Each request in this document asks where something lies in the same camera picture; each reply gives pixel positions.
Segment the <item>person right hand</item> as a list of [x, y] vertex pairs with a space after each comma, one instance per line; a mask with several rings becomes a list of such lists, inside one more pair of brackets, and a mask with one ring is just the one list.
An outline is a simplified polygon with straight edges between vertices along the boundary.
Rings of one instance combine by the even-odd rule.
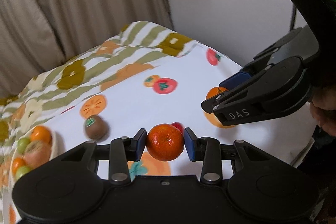
[[310, 102], [311, 116], [324, 132], [336, 135], [335, 125], [335, 87], [316, 89]]

